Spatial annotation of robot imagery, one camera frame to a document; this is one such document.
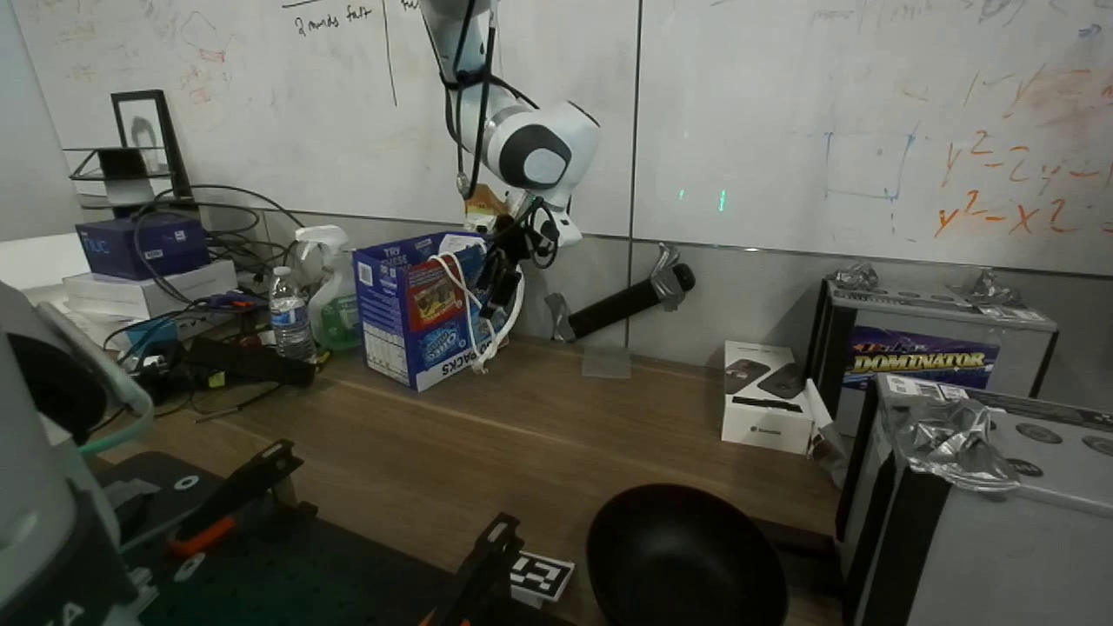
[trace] picture frame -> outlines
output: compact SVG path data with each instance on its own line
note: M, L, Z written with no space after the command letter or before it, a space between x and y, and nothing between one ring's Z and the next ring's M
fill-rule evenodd
M112 94L112 110L120 146L141 148L148 174L169 174L170 188L176 198L193 197L166 94L161 89L116 92Z

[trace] gray wall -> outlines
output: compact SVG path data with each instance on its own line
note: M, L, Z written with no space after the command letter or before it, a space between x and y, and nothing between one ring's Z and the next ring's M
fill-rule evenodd
M77 195L9 0L0 0L0 242L57 235Z
M452 225L298 214L307 225L336 224L359 246L416 236ZM268 213L260 235L290 241L293 224ZM742 248L681 245L681 261L691 265L697 287L674 313L660 310L636 316L588 338L593 345L629 346L630 352L669 361L721 366L722 342L788 345L802 360L807 353L819 278L849 260L827 255L747 252ZM550 336L551 320L542 299L563 293L579 310L628 285L628 261L634 282L649 275L657 261L656 243L587 237L564 251L556 264L540 273L528 268L526 306L518 331ZM959 265L878 261L883 280L962 284L977 270ZM1048 400L1113 411L1113 280L1002 271L1001 278L1021 290L1034 307L1062 329L1058 348L1042 395Z

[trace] whiteboard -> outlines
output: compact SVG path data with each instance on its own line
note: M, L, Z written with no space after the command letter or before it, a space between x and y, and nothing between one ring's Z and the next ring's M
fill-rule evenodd
M62 147L119 145L110 94L162 89L193 183L293 211L462 221L415 0L13 4ZM503 4L496 74L541 106L577 101L603 128L578 225L627 234L638 1Z
M634 236L1113 274L1113 0L644 0Z

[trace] spray bottle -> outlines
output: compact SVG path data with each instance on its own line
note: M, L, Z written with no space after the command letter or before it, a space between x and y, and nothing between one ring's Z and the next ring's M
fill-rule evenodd
M309 300L309 327L313 339L333 352L359 345L359 309L355 295L349 253L344 251L348 236L339 226L298 228L294 237L302 242L302 261L319 247L324 258L325 282Z

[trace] black bowl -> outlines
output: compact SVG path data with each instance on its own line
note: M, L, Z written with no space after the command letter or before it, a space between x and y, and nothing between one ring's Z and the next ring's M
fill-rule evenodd
M730 503L647 485L615 496L588 532L588 575L612 626L780 626L777 552Z

